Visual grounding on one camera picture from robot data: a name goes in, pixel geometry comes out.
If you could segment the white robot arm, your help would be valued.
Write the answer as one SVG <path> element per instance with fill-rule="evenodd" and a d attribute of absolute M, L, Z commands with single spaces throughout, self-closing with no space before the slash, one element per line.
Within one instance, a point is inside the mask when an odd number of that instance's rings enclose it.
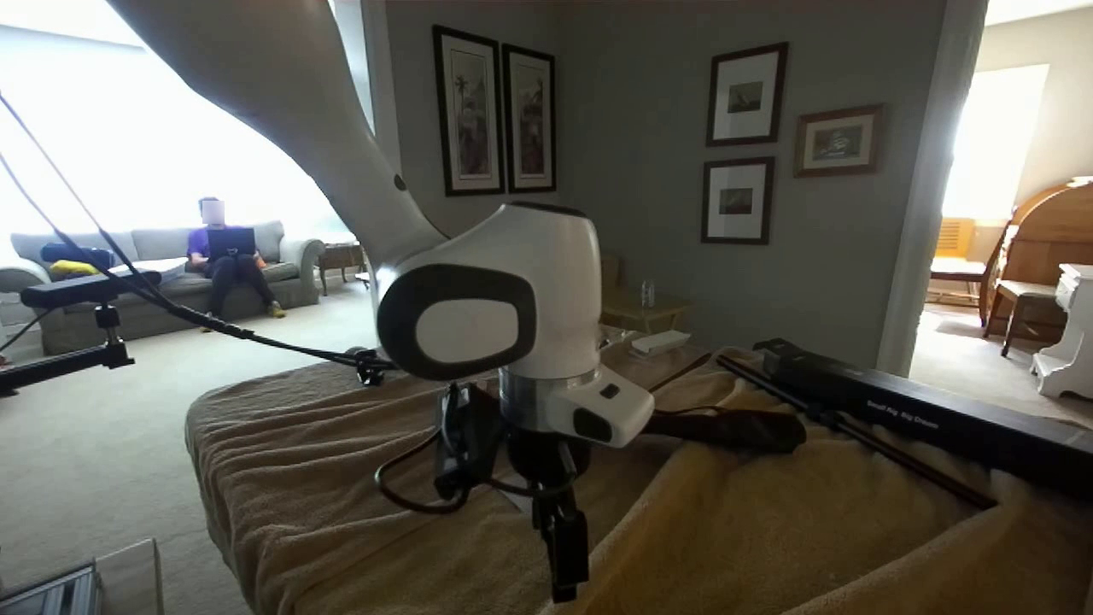
<path fill-rule="evenodd" d="M 588 450 L 621 447 L 654 392 L 601 361 L 596 224 L 562 207 L 503 207 L 447 235 L 426 224 L 358 109 L 330 0 L 109 0 L 199 97 L 304 169 L 373 258 L 383 358 L 447 391 L 437 494 L 447 506 L 492 478 L 527 478 L 549 594 L 588 582 L 574 478 Z"/>

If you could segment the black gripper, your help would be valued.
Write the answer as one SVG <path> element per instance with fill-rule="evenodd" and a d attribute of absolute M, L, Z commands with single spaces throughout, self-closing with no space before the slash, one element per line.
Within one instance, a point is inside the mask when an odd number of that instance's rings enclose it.
<path fill-rule="evenodd" d="M 534 494 L 534 525 L 546 544 L 549 598 L 574 601 L 588 582 L 588 519 L 574 498 L 574 478 L 591 464 L 591 447 L 574 438 L 521 432 L 509 460 Z"/>

